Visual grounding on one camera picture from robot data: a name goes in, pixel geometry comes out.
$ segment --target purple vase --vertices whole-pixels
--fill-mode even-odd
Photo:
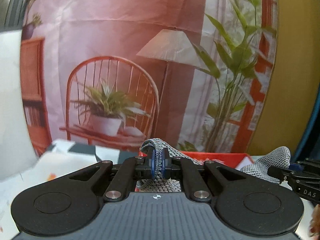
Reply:
[[[33,35],[33,30],[35,29],[34,25],[32,23],[29,23],[27,25],[24,25],[22,28],[22,40],[28,40],[31,39]]]

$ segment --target circular pad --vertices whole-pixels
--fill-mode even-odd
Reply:
[[[230,182],[215,208],[231,228],[260,237],[293,232],[303,215],[303,203],[295,193],[257,178]]]
[[[71,205],[71,198],[63,193],[50,192],[37,197],[34,205],[42,213],[57,214]]]
[[[96,216],[99,199],[83,181],[55,180],[26,189],[15,197],[11,214],[20,231],[59,236],[84,227]]]
[[[244,206],[258,214],[269,214],[280,208],[281,201],[273,194],[255,192],[244,197]]]

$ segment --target red chair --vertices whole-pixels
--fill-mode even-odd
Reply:
[[[134,96],[135,102],[141,105],[149,116],[136,116],[136,120],[126,120],[126,127],[139,129],[143,136],[129,136],[118,132],[116,136],[108,136],[95,132],[90,126],[90,112],[81,114],[75,100],[86,99],[84,86],[100,88],[100,81],[104,80],[116,91]],[[88,140],[88,144],[102,144],[103,146],[121,150],[136,151],[141,143],[150,138],[152,124],[158,111],[159,94],[151,76],[139,65],[125,58],[116,56],[94,57],[79,64],[70,74],[66,96],[66,126],[60,128],[67,132],[67,139],[71,135]]]

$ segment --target metal screw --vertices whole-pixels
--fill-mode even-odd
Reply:
[[[121,193],[116,190],[111,190],[106,193],[107,198],[116,199],[121,197]]]
[[[210,196],[210,194],[207,191],[204,191],[204,190],[198,190],[195,193],[193,193],[193,195],[196,198],[208,198]]]

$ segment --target lamp shade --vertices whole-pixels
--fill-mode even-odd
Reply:
[[[173,61],[208,69],[197,55],[187,35],[182,31],[161,30],[137,53],[137,56]]]

